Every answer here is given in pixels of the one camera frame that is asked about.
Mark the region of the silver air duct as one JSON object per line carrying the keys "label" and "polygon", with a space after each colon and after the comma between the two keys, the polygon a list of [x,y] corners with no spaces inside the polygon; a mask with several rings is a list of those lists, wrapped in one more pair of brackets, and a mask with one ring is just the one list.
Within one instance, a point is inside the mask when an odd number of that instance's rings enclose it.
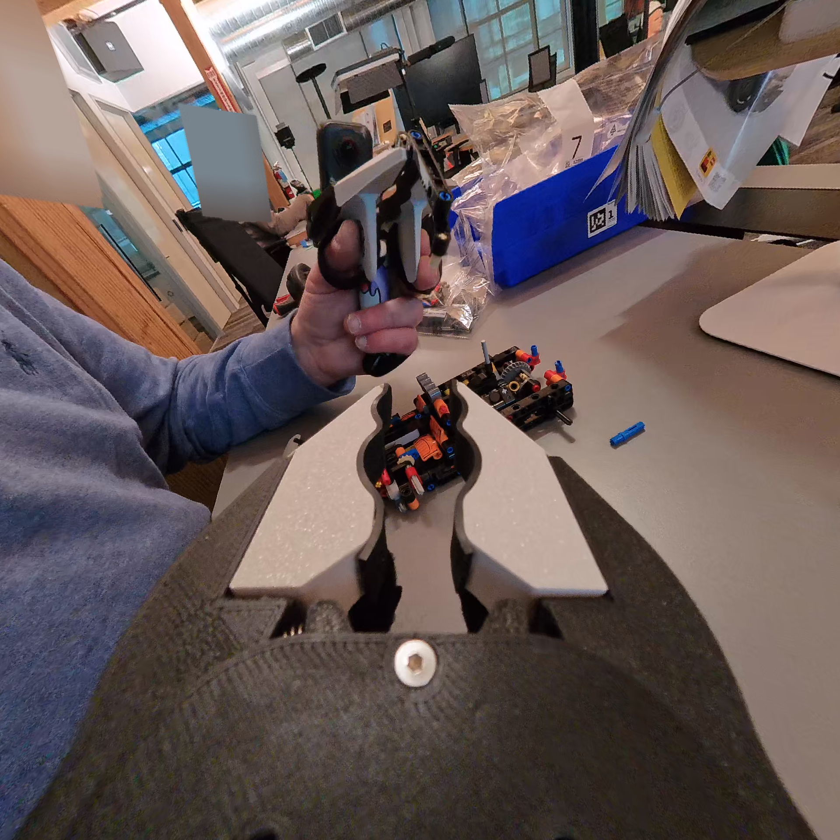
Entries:
{"label": "silver air duct", "polygon": [[216,47],[236,62],[280,46],[290,61],[370,25],[411,1],[203,1],[195,5]]}

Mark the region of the wooden post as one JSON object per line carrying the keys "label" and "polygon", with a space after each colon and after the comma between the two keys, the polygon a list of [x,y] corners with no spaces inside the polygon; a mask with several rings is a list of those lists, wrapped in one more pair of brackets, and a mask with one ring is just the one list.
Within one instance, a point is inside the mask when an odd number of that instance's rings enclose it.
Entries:
{"label": "wooden post", "polygon": [[207,51],[204,38],[195,26],[192,13],[192,2],[160,1],[167,16],[171,20],[175,31],[181,39],[189,56],[208,88],[213,94],[218,107],[225,112],[241,112],[234,93],[216,67],[214,58]]}

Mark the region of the small clear parts bag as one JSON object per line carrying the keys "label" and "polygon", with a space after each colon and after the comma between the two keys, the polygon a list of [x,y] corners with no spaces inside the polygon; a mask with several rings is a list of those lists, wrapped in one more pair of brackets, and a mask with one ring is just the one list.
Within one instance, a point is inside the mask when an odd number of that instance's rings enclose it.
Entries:
{"label": "small clear parts bag", "polygon": [[417,330],[424,335],[464,338],[477,325],[492,297],[492,285],[482,276],[443,279],[422,297],[423,318]]}

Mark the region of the blue storage bin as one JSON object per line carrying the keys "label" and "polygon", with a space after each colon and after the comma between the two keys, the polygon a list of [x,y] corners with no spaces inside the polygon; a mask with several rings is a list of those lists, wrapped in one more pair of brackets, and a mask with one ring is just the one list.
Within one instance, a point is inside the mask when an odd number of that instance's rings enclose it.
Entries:
{"label": "blue storage bin", "polygon": [[494,206],[490,256],[497,286],[515,287],[646,220],[640,211],[627,210],[614,186],[617,172],[599,181],[614,151],[604,150]]}

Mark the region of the black monitor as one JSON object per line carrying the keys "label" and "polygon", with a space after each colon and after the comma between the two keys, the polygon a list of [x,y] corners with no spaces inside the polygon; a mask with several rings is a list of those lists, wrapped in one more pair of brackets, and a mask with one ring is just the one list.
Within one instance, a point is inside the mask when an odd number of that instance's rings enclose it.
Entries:
{"label": "black monitor", "polygon": [[481,104],[482,79],[472,34],[412,63],[404,70],[403,84],[394,89],[405,130],[419,123],[426,130],[455,126],[450,106]]}

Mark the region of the person's blue sweater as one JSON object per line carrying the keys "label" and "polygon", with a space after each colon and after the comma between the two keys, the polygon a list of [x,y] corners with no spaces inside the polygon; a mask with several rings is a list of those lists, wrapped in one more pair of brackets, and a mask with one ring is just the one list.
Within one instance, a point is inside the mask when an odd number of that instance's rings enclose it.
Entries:
{"label": "person's blue sweater", "polygon": [[2,263],[2,838],[66,757],[112,651],[208,524],[164,474],[175,387],[209,354],[159,357]]}

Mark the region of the black office chair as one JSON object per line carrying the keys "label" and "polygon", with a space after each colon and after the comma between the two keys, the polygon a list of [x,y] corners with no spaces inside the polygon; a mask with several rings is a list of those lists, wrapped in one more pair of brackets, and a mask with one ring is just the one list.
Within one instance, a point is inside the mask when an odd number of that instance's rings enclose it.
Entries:
{"label": "black office chair", "polygon": [[546,45],[528,54],[528,92],[535,93],[557,83],[557,54]]}

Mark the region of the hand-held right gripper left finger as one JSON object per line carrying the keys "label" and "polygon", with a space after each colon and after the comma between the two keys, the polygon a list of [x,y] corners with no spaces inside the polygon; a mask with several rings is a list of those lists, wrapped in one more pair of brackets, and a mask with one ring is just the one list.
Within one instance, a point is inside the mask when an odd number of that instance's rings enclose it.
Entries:
{"label": "hand-held right gripper left finger", "polygon": [[229,584],[232,595],[302,607],[334,602],[356,631],[391,630],[402,588],[375,487],[391,420],[392,388],[380,385],[297,448]]}

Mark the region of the person's left hand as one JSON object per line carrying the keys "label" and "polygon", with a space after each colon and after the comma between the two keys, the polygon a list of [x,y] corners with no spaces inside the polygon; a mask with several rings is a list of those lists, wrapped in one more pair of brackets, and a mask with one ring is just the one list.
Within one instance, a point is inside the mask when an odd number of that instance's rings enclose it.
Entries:
{"label": "person's left hand", "polygon": [[[427,231],[422,232],[416,288],[430,291],[440,279],[431,263]],[[345,220],[327,248],[319,250],[336,277],[353,278],[361,267],[361,234],[357,223]],[[391,299],[373,308],[359,309],[355,290],[339,290],[312,268],[301,304],[290,326],[291,345],[300,367],[317,384],[338,383],[363,373],[366,354],[411,356],[419,344],[417,326],[423,304],[411,297]]]}

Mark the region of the black floor lamp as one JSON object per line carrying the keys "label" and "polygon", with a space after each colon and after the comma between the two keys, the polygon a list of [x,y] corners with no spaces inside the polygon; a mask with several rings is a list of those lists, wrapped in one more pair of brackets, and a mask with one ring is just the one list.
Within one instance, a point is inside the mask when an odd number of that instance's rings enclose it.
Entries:
{"label": "black floor lamp", "polygon": [[310,83],[313,86],[313,89],[315,90],[318,100],[321,104],[324,119],[326,121],[330,121],[331,114],[327,106],[327,102],[325,101],[325,98],[322,95],[322,91],[319,85],[319,78],[325,73],[326,69],[327,66],[323,62],[319,62],[315,65],[312,65],[296,75],[296,83],[299,86],[303,86],[308,83]]}

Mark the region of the studio light panel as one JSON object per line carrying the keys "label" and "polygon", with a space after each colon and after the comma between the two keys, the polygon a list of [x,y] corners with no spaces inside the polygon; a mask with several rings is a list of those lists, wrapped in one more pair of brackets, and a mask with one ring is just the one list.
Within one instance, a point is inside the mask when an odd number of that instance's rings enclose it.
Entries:
{"label": "studio light panel", "polygon": [[403,52],[382,49],[372,57],[335,72],[331,87],[337,117],[366,108],[389,98],[391,91],[404,84]]}

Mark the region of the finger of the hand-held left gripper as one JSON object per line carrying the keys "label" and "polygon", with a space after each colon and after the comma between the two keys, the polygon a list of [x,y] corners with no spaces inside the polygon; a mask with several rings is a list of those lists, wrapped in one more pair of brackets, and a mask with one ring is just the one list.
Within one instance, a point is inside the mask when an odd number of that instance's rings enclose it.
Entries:
{"label": "finger of the hand-held left gripper", "polygon": [[361,270],[369,282],[375,280],[379,259],[379,226],[396,227],[397,254],[405,277],[409,277],[409,193],[403,177],[409,163],[406,148],[397,147],[375,156],[346,175],[333,188],[338,208],[335,233],[346,220],[355,222],[361,233]]}
{"label": "finger of the hand-held left gripper", "polygon": [[410,195],[400,206],[397,244],[405,281],[416,281],[422,255],[422,222],[427,209],[425,192]]}

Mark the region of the instruction booklet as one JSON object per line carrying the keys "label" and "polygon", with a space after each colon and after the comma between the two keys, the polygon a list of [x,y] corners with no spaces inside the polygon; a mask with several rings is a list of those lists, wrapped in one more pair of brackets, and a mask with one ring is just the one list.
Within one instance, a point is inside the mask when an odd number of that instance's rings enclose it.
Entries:
{"label": "instruction booklet", "polygon": [[799,145],[838,71],[839,2],[678,2],[591,193],[663,222],[724,208],[774,141]]}

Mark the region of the wooden cabinet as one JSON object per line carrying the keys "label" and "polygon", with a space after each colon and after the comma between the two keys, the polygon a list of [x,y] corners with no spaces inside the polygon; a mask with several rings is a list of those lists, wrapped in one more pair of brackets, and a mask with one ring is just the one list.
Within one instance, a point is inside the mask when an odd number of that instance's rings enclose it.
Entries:
{"label": "wooden cabinet", "polygon": [[195,342],[77,207],[1,198],[2,258],[37,288],[154,354],[200,354]]}

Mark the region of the person's left forearm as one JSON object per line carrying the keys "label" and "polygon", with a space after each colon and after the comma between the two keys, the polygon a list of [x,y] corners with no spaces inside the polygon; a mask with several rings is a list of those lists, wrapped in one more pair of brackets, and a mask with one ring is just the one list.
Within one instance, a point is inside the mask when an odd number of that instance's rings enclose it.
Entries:
{"label": "person's left forearm", "polygon": [[224,350],[178,362],[151,356],[143,364],[124,409],[162,473],[224,455],[352,391],[355,363],[329,372],[326,349],[303,336],[303,325],[296,310]]}

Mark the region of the lego chassis assembly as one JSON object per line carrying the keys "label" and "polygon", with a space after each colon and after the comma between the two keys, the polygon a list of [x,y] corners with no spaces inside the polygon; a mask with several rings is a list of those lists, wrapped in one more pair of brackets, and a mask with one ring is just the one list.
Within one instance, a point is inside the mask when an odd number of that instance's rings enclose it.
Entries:
{"label": "lego chassis assembly", "polygon": [[384,433],[384,468],[373,479],[380,497],[401,513],[419,508],[421,497],[459,477],[453,399],[456,385],[473,392],[493,411],[523,432],[553,419],[571,425],[573,386],[561,361],[540,374],[537,345],[488,351],[481,361],[441,382],[416,377],[413,408],[394,413]]}

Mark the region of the black lego beam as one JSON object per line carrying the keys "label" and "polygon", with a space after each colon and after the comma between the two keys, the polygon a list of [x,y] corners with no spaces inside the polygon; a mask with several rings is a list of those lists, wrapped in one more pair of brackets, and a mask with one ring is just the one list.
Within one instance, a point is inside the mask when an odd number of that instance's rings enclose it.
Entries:
{"label": "black lego beam", "polygon": [[412,129],[406,136],[406,165],[401,177],[401,184],[411,187],[410,195],[426,193],[423,221],[426,217],[430,219],[430,256],[441,260],[451,239],[449,213],[454,196],[446,185],[434,147],[421,129]]}

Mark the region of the white book stand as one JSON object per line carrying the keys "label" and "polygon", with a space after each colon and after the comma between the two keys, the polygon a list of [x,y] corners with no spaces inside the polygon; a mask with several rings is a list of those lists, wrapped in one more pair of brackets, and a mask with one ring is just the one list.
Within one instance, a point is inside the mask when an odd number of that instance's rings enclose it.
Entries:
{"label": "white book stand", "polygon": [[[761,22],[743,24],[692,47],[710,79],[733,81],[838,53],[838,2],[787,2]],[[748,182],[750,192],[805,199],[805,220],[818,215],[831,242],[706,310],[711,337],[839,376],[838,165],[794,166],[808,179],[790,189],[779,178]]]}

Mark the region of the pile of clear plastic bags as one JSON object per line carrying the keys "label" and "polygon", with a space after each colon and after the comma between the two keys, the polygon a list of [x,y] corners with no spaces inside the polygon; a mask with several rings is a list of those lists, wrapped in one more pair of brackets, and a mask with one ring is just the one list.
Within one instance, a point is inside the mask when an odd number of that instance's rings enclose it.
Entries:
{"label": "pile of clear plastic bags", "polygon": [[478,160],[458,176],[452,205],[461,258],[493,281],[494,206],[621,143],[656,62],[644,42],[541,92],[457,106]]}

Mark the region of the grey ceiling projector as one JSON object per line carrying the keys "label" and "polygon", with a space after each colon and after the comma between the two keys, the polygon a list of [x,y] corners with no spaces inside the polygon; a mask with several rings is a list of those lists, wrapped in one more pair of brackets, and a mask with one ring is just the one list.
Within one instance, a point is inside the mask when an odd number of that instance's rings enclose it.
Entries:
{"label": "grey ceiling projector", "polygon": [[122,30],[110,18],[80,24],[72,34],[100,78],[118,83],[144,70]]}

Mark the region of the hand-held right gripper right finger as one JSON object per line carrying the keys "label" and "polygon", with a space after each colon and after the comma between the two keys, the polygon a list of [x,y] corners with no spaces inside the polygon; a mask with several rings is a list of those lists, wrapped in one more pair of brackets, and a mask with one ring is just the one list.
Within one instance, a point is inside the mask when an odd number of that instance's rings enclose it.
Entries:
{"label": "hand-held right gripper right finger", "polygon": [[596,598],[606,579],[545,450],[457,382],[451,392],[455,501],[451,571],[469,633],[503,602],[524,611]]}

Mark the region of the black panel stand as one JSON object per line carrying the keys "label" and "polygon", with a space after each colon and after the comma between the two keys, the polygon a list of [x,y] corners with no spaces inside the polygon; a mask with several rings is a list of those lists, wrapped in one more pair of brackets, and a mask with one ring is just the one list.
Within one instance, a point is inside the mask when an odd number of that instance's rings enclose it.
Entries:
{"label": "black panel stand", "polygon": [[262,325],[268,324],[291,248],[258,226],[178,210],[176,218],[227,272]]}

